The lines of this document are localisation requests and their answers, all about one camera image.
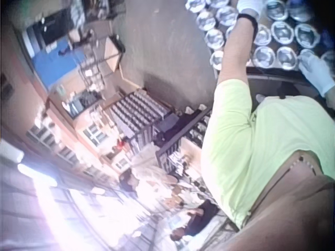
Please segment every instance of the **storage rack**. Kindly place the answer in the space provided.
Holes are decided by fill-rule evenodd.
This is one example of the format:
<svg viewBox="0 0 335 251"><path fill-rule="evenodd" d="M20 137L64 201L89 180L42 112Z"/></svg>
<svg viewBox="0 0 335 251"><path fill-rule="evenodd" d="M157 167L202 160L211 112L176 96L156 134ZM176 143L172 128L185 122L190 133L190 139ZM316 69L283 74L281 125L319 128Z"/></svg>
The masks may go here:
<svg viewBox="0 0 335 251"><path fill-rule="evenodd" d="M110 107L116 125L128 137L134 154L152 142L153 125L162 121L170 112L144 90L130 93Z"/></svg>

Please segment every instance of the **bright light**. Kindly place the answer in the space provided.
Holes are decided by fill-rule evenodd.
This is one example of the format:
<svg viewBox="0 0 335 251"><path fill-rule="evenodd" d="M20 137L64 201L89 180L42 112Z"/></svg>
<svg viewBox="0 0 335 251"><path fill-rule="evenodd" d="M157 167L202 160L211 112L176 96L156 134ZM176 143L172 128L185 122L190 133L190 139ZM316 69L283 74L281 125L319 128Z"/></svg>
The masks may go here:
<svg viewBox="0 0 335 251"><path fill-rule="evenodd" d="M24 164L18 164L17 168L20 171L20 173L32 178L35 183L41 183L41 184L44 184L45 186L50 186L50 187L57 186L57 181L55 181L55 179L51 178L48 175L42 174Z"/></svg>
<svg viewBox="0 0 335 251"><path fill-rule="evenodd" d="M74 202L82 211L85 218L99 233L99 235L105 240L105 242L108 243L108 245L111 247L116 246L119 240L118 234L120 232L120 229L118 227L114 229L115 222L108 217L104 217L103 219L98 217L96 212L93 211L92 207L88 204L87 200L80 194L79 191L70 189L70 193Z"/></svg>
<svg viewBox="0 0 335 251"><path fill-rule="evenodd" d="M50 188L45 184L34 181L36 195L41 209L46 217L48 226L54 234L58 244L62 250L85 250L88 247L84 244L85 240L80 238L72 229L67 225L64 216L62 215L59 206L53 199Z"/></svg>
<svg viewBox="0 0 335 251"><path fill-rule="evenodd" d="M86 76L86 77L92 77L92 76L93 76L93 72L92 72L92 70L87 70L87 71L85 71L85 76Z"/></svg>
<svg viewBox="0 0 335 251"><path fill-rule="evenodd" d="M38 129L41 129L42 122L39 118L36 118L34 121L35 125L38 127Z"/></svg>
<svg viewBox="0 0 335 251"><path fill-rule="evenodd" d="M91 193L94 193L96 195L103 195L105 193L105 190L100 188L100 187L94 187L92 190L91 190Z"/></svg>
<svg viewBox="0 0 335 251"><path fill-rule="evenodd" d="M140 237L142 235L142 233L140 231L135 231L133 234L132 234L132 237L133 238L136 238L136 237Z"/></svg>
<svg viewBox="0 0 335 251"><path fill-rule="evenodd" d="M123 205L111 197L97 195L96 199L102 206L103 213L112 222L109 227L110 238L113 236L116 244L124 234L131 234L140 226L134 208Z"/></svg>

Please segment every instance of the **latex glove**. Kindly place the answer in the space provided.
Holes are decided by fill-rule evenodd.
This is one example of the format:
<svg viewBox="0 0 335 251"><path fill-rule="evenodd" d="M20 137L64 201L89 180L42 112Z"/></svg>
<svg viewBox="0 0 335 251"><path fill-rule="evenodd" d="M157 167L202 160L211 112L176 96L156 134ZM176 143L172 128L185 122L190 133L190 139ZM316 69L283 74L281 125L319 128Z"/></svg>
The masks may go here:
<svg viewBox="0 0 335 251"><path fill-rule="evenodd" d="M299 59L299 69L303 75L325 97L325 93L335 86L326 62L315 55L301 56Z"/></svg>
<svg viewBox="0 0 335 251"><path fill-rule="evenodd" d="M257 14L257 16L255 17L256 19L261 16L263 7L263 0L239 0L237 3L237 10L239 11L239 13L249 14L249 10L253 10Z"/></svg>

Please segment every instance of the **metal container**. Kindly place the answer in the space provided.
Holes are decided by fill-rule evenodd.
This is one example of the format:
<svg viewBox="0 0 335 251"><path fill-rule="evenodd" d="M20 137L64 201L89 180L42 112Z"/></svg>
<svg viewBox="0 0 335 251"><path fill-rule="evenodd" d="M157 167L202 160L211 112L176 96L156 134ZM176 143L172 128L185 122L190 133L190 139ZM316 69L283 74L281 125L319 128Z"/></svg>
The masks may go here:
<svg viewBox="0 0 335 251"><path fill-rule="evenodd" d="M206 0L206 3L212 8L219 9L225 7L229 3L229 0Z"/></svg>
<svg viewBox="0 0 335 251"><path fill-rule="evenodd" d="M188 0L185 4L186 9L190 12L198 13L201 12L206 7L205 0Z"/></svg>
<svg viewBox="0 0 335 251"><path fill-rule="evenodd" d="M308 24L299 24L294 29L297 42L306 49L313 49L320 42L320 34Z"/></svg>
<svg viewBox="0 0 335 251"><path fill-rule="evenodd" d="M231 33L231 31L233 30L234 28L234 25L230 26L227 30L226 30L226 41Z"/></svg>
<svg viewBox="0 0 335 251"><path fill-rule="evenodd" d="M214 15L206 10L200 12L196 22L200 30L204 31L209 31L210 29L213 29L216 24Z"/></svg>
<svg viewBox="0 0 335 251"><path fill-rule="evenodd" d="M277 60L282 69L290 71L298 64L297 54L292 48L283 46L277 50Z"/></svg>
<svg viewBox="0 0 335 251"><path fill-rule="evenodd" d="M288 1L287 2L287 10L289 15L296 20L297 22L307 22L312 19L313 12L311 9L302 1L298 1L298 3L294 3L296 1Z"/></svg>
<svg viewBox="0 0 335 251"><path fill-rule="evenodd" d="M268 69L274 65L275 59L276 55L270 47L260 46L253 54L252 62L255 66Z"/></svg>
<svg viewBox="0 0 335 251"><path fill-rule="evenodd" d="M258 32L254 44L258 46L265 46L271 42L271 31L265 25L258 25Z"/></svg>
<svg viewBox="0 0 335 251"><path fill-rule="evenodd" d="M211 49L218 50L225 44L224 35L218 29L209 30L206 33L205 42Z"/></svg>
<svg viewBox="0 0 335 251"><path fill-rule="evenodd" d="M271 25L271 34L278 43L284 45L292 43L294 39L293 28L283 21L276 21Z"/></svg>
<svg viewBox="0 0 335 251"><path fill-rule="evenodd" d="M209 62L213 66L214 69L221 71L223 57L224 57L223 51L213 52L213 54L210 56Z"/></svg>
<svg viewBox="0 0 335 251"><path fill-rule="evenodd" d="M216 19L224 26L232 26L236 23L238 12L230 6L218 9Z"/></svg>
<svg viewBox="0 0 335 251"><path fill-rule="evenodd" d="M267 16L275 21L283 21L288 18L288 11L284 2L279 0L268 0L266 4Z"/></svg>
<svg viewBox="0 0 335 251"><path fill-rule="evenodd" d="M327 51L321 56L321 59L329 66L332 75L335 75L335 51Z"/></svg>
<svg viewBox="0 0 335 251"><path fill-rule="evenodd" d="M302 49L299 53L299 56L310 56L310 55L315 55L314 51L310 50L310 49Z"/></svg>

